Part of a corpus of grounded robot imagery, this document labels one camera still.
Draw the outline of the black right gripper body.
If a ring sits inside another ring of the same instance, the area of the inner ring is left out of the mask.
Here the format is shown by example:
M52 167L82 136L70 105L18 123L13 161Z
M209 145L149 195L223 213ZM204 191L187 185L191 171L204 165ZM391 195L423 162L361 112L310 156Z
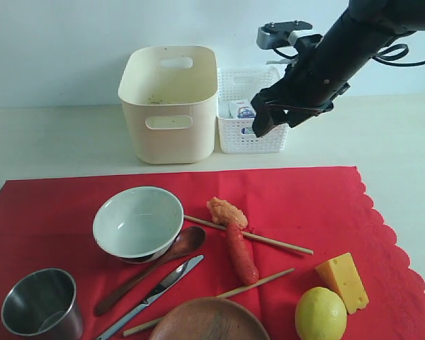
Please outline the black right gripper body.
M293 60L283 78L251 100L258 117L312 117L332 110L349 88L351 63L337 59Z

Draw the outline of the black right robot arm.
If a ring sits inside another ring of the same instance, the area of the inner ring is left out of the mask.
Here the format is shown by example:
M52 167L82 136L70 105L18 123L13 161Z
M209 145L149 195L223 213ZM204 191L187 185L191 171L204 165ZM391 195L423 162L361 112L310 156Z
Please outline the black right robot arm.
M252 98L254 134L263 137L279 125L293 128L331 111L359 69L369 60L387 64L380 57L385 48L417 31L425 31L425 1L350 1L324 35L304 21L259 27L262 50L294 47L297 53L287 58L283 78Z

